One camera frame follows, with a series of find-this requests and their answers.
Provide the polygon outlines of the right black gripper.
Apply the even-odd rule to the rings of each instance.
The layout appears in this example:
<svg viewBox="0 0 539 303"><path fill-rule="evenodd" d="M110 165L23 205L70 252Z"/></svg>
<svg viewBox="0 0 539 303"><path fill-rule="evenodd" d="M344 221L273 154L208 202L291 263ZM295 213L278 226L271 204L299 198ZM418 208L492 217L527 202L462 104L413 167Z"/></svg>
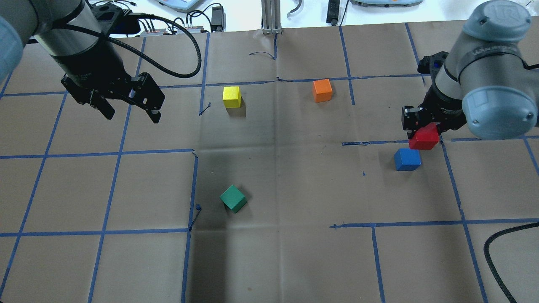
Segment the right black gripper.
<svg viewBox="0 0 539 303"><path fill-rule="evenodd" d="M402 129L408 139L429 123L436 123L439 132L460 129L467 123L462 100L448 97L436 86L431 86L421 107L402 107Z"/></svg>

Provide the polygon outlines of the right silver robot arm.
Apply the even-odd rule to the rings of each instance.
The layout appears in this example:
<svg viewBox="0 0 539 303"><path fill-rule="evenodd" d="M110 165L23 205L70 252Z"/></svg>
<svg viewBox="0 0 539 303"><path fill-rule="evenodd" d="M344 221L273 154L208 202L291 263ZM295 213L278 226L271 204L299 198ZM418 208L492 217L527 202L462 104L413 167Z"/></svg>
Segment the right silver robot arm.
<svg viewBox="0 0 539 303"><path fill-rule="evenodd" d="M436 124L438 134L467 126L477 138L512 139L538 126L538 65L528 65L518 43L531 28L528 10L510 0L480 4L450 52L420 60L431 77L423 102L402 108L408 139Z"/></svg>

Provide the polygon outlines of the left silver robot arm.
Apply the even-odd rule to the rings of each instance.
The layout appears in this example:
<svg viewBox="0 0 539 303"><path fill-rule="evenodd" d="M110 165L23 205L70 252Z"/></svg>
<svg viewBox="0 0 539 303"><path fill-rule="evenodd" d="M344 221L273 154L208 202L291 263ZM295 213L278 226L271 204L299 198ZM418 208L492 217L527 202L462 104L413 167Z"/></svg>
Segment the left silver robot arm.
<svg viewBox="0 0 539 303"><path fill-rule="evenodd" d="M112 119L110 99L122 100L160 120L164 94L148 73L131 76L113 48L110 21L100 21L84 0L2 0L1 79L19 65L34 37L65 72L61 83L73 99Z"/></svg>

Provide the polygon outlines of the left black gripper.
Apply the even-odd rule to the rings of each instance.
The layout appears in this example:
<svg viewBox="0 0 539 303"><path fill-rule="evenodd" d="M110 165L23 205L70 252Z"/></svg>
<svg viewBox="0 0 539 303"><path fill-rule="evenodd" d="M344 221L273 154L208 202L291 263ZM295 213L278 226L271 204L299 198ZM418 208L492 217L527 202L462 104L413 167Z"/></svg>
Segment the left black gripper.
<svg viewBox="0 0 539 303"><path fill-rule="evenodd" d="M141 108L153 123L159 123L165 96L149 73L132 78L122 63L62 63L61 68L65 71L61 83L74 100L83 105L89 103L106 119L115 115L107 101L113 98Z"/></svg>

